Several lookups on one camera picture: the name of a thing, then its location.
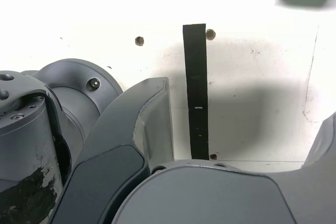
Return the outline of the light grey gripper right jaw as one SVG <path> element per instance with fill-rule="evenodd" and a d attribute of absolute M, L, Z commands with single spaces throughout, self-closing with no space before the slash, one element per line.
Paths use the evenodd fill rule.
<path fill-rule="evenodd" d="M 298 170 L 170 165 L 126 198 L 113 223 L 335 223 L 335 116 Z"/>

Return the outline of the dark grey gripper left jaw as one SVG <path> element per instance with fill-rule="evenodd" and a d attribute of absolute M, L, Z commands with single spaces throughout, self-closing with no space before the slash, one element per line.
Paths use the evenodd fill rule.
<path fill-rule="evenodd" d="M 153 168 L 174 159 L 170 84 L 149 78 L 98 118 L 66 182 L 51 223 L 111 223 Z"/>

